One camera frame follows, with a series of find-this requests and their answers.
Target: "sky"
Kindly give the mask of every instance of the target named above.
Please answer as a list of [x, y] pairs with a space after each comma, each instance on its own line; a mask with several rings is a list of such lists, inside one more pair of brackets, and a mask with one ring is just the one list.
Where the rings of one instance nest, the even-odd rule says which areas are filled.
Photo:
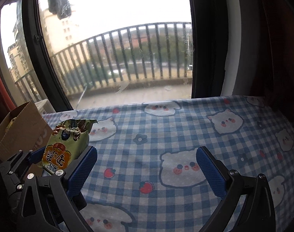
[[[76, 12], [71, 20], [79, 25], [83, 38], [103, 32], [153, 22], [191, 22], [189, 0], [69, 0]], [[40, 9], [48, 7], [47, 0], [39, 0]], [[5, 57], [7, 48], [15, 42], [12, 32], [16, 22], [16, 4], [1, 11], [1, 38]]]

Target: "cardboard box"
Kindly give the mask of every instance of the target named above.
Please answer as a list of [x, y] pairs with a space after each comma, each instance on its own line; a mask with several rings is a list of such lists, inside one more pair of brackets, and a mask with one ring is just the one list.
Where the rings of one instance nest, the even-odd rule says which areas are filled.
[[[10, 121], [15, 121], [6, 128]], [[37, 150], [47, 145], [52, 134], [52, 129], [38, 112], [36, 105], [27, 102], [12, 110], [0, 124], [0, 159], [8, 160], [19, 150]], [[31, 165], [29, 173], [41, 176], [43, 170], [36, 165]]]

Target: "blue checkered tablecloth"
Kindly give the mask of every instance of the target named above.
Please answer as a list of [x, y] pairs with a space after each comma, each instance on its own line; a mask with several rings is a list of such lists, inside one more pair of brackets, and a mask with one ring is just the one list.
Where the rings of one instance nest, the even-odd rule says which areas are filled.
[[[196, 165], [206, 146], [228, 169], [267, 176], [277, 231], [294, 217], [294, 130], [256, 97], [230, 96], [120, 105], [43, 116], [97, 119], [98, 160], [81, 190], [81, 213], [95, 231], [199, 231], [217, 207]], [[240, 199], [227, 226], [241, 210]]]

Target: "metal railing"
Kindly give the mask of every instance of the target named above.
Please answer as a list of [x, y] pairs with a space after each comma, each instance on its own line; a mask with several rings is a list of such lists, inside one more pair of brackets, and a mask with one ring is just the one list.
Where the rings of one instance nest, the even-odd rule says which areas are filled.
[[[69, 96], [122, 81], [186, 78], [192, 50], [190, 22], [158, 22], [98, 34], [50, 58]], [[25, 101], [46, 98], [34, 70], [15, 84]]]

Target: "metal bolt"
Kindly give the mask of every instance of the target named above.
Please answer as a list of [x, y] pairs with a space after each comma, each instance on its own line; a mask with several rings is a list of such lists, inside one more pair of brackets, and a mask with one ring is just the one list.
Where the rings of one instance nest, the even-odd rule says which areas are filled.
[[63, 170], [62, 169], [57, 170], [56, 175], [57, 176], [63, 175]]
[[30, 180], [30, 179], [32, 179], [34, 177], [34, 174], [33, 173], [29, 173], [28, 174], [28, 176], [27, 176], [27, 178]]
[[230, 175], [237, 176], [238, 172], [236, 170], [232, 169], [232, 170], [230, 170]]

